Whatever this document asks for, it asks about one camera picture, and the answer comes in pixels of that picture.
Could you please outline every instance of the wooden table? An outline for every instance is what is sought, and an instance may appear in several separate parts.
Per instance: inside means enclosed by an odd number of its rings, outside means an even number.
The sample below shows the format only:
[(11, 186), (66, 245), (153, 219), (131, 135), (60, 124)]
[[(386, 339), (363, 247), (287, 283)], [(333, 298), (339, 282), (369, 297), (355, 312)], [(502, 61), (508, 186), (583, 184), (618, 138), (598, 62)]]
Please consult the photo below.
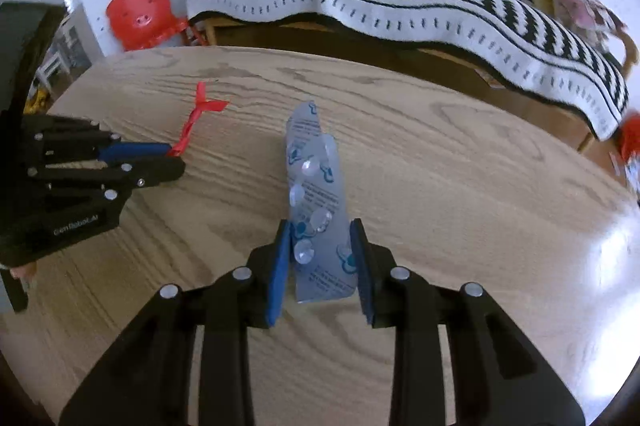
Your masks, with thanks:
[[(0, 319), (0, 350), (54, 419), (161, 285), (209, 284), (272, 240), (288, 207), (284, 126), (309, 99), (337, 139), (348, 210), (371, 241), (434, 284), (481, 282), (588, 422), (620, 388), (640, 354), (640, 215), (598, 167), (449, 89), (272, 50), (115, 56), (53, 112), (129, 140), (176, 141), (198, 80), (231, 104), (196, 125), (183, 178), (137, 191), (119, 228), (42, 260), (28, 311)], [(355, 296), (287, 297), (274, 329), (250, 331), (257, 424), (385, 425), (393, 340), (367, 328)]]

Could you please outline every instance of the silver screw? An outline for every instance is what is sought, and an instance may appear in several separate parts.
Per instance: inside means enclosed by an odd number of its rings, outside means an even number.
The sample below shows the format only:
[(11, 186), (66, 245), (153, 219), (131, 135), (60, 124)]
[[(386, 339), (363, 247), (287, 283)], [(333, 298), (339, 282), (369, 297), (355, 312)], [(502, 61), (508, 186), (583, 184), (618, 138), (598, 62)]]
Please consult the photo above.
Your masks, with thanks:
[(404, 267), (394, 267), (391, 269), (391, 278), (394, 280), (408, 280), (409, 269)]
[(249, 269), (248, 267), (238, 267), (234, 271), (234, 278), (238, 281), (244, 281), (251, 278), (251, 274), (251, 269)]
[(469, 294), (469, 296), (473, 296), (474, 298), (478, 298), (478, 297), (482, 296), (482, 293), (484, 292), (484, 289), (482, 288), (481, 284), (472, 281), (471, 283), (467, 283), (465, 285), (465, 292), (467, 294)]
[(178, 287), (174, 284), (165, 285), (160, 289), (160, 296), (165, 300), (170, 300), (178, 295)]

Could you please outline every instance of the red object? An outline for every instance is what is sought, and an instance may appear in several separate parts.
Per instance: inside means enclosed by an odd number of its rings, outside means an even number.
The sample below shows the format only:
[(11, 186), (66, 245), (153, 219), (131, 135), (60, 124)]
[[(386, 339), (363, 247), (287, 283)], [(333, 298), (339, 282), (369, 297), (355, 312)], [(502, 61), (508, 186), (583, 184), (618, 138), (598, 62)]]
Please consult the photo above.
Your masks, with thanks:
[(189, 141), (191, 139), (191, 130), (193, 129), (193, 125), (196, 123), (196, 120), (200, 118), (205, 111), (222, 111), (226, 108), (226, 105), (229, 104), (229, 101), (222, 101), (213, 99), (207, 100), (207, 91), (204, 81), (200, 81), (196, 86), (196, 107), (191, 112), (189, 116), (189, 120), (184, 124), (182, 128), (182, 134), (180, 135), (180, 140), (177, 144), (171, 148), (171, 150), (167, 153), (170, 157), (179, 157), (182, 155), (187, 149), (189, 145)]
[[(187, 18), (176, 18), (171, 12), (170, 0), (112, 0), (107, 17), (127, 52), (153, 48), (189, 28)], [(197, 31), (193, 33), (202, 44)]]
[(620, 156), (626, 164), (633, 154), (640, 155), (640, 113), (626, 117), (620, 126)]

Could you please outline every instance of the white pill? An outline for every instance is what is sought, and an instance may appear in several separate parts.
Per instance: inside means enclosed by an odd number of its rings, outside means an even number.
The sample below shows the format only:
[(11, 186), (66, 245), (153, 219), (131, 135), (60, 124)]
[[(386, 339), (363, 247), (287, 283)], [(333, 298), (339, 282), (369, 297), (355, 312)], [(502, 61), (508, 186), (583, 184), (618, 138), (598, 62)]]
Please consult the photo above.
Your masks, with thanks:
[(293, 256), (296, 259), (296, 262), (300, 263), (300, 265), (306, 265), (314, 258), (314, 246), (311, 243), (311, 240), (304, 239), (300, 240), (293, 247)]
[(305, 199), (305, 188), (300, 184), (294, 184), (289, 190), (289, 205), (296, 207)]
[(309, 225), (316, 232), (324, 232), (333, 217), (334, 215), (326, 207), (319, 207), (311, 213)]
[(306, 177), (312, 177), (320, 170), (320, 161), (317, 157), (309, 157), (302, 163), (302, 174)]

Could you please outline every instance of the red ribbon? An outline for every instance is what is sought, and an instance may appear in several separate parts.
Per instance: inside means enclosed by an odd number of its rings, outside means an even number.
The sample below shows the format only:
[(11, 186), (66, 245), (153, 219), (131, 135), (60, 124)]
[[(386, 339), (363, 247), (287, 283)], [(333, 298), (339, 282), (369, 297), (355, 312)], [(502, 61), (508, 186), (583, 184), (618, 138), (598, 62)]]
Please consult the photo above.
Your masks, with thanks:
[(169, 150), (167, 155), (170, 157), (179, 157), (182, 155), (189, 145), (191, 130), (193, 129), (193, 125), (196, 123), (196, 120), (200, 118), (200, 115), (205, 111), (222, 111), (226, 108), (227, 104), (229, 104), (229, 101), (222, 101), (218, 99), (208, 101), (206, 86), (204, 81), (200, 81), (196, 86), (196, 107), (193, 109), (189, 116), (189, 120), (182, 128), (180, 140), (173, 148), (171, 148), (171, 150)]

